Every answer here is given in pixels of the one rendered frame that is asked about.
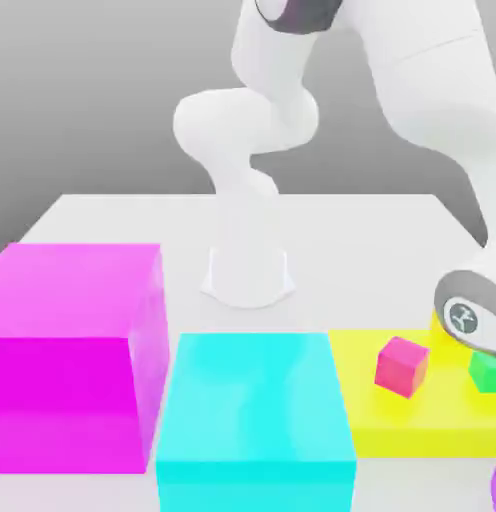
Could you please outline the small red cube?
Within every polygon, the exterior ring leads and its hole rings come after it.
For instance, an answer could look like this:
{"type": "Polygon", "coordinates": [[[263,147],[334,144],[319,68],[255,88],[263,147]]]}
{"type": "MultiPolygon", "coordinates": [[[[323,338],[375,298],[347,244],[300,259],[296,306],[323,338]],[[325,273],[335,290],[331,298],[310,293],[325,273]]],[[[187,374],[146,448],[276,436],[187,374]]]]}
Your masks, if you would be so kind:
{"type": "Polygon", "coordinates": [[[425,378],[429,353],[427,347],[402,337],[392,337],[378,354],[374,383],[411,398],[425,378]]]}

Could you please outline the small green cube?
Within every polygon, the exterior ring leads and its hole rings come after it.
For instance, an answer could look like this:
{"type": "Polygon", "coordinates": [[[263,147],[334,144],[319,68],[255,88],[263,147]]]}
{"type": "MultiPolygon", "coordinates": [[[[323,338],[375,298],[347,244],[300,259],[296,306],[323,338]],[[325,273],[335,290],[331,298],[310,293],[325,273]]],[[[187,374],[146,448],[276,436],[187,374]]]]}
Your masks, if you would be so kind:
{"type": "Polygon", "coordinates": [[[480,393],[496,393],[496,356],[474,351],[468,372],[480,393]]]}

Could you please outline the large cyan box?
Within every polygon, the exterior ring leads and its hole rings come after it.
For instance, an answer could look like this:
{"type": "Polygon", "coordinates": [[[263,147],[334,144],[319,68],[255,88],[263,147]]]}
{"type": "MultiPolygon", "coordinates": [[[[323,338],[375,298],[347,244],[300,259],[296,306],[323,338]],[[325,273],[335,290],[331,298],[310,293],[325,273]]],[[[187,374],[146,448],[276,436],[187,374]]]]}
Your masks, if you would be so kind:
{"type": "Polygon", "coordinates": [[[356,470],[325,334],[180,338],[156,453],[160,512],[351,512],[356,470]]]}

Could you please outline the large magenta box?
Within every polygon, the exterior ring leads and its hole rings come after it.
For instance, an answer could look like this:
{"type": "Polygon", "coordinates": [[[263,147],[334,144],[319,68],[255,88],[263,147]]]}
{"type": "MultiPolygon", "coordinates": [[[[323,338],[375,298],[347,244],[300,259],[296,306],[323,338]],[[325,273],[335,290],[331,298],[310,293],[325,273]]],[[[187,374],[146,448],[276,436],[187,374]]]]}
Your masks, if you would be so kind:
{"type": "Polygon", "coordinates": [[[0,474],[141,474],[169,363],[155,244],[0,253],[0,474]]]}

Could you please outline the large yellow box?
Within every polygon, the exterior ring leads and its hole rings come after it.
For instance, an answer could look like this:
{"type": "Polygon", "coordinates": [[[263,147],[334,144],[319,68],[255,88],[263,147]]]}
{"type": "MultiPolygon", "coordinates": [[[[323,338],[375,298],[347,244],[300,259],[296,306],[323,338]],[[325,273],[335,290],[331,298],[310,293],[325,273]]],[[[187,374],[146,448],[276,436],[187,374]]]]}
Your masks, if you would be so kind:
{"type": "Polygon", "coordinates": [[[496,393],[477,390],[468,372],[474,350],[438,320],[427,330],[332,330],[329,338],[358,457],[496,457],[496,393]],[[374,383],[378,354],[394,336],[430,349],[409,399],[374,383]]]}

